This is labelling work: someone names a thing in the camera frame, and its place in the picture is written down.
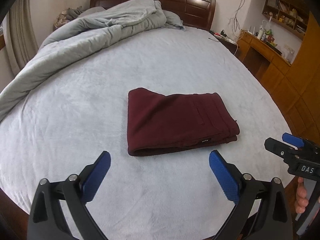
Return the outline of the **person's right hand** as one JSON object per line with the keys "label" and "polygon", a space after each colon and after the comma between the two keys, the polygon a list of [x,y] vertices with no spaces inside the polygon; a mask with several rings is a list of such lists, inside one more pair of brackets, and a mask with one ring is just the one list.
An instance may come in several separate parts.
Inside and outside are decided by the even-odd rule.
{"label": "person's right hand", "polygon": [[304,178],[298,177],[298,186],[296,191],[295,211],[302,214],[306,210],[309,201],[306,198],[307,190],[304,186]]}

